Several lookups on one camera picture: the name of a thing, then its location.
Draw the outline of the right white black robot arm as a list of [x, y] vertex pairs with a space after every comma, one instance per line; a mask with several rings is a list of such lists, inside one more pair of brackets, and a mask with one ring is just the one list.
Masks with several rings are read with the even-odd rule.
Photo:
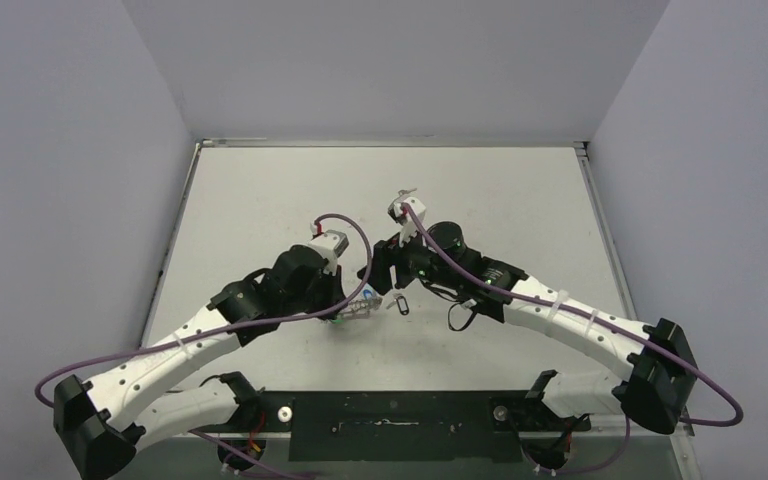
[[418, 280], [447, 300], [467, 303], [472, 317], [524, 327], [602, 365], [586, 374], [547, 370], [531, 394], [559, 418], [625, 415], [659, 434], [675, 431], [695, 384], [695, 359], [680, 326], [607, 315], [542, 284], [524, 270], [468, 247], [460, 226], [428, 230], [443, 259], [421, 236], [378, 241], [372, 263], [357, 276], [384, 295]]

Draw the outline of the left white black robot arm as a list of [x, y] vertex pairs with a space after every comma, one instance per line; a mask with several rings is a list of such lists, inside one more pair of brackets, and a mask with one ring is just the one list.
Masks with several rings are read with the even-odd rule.
[[80, 478], [109, 479], [159, 441], [247, 420], [257, 392], [240, 373], [172, 389], [285, 322], [333, 318], [349, 303], [339, 265], [347, 245], [335, 231], [294, 245], [271, 267], [227, 284], [159, 342], [117, 356], [117, 366], [88, 379], [73, 368], [61, 373], [50, 402], [53, 424]]

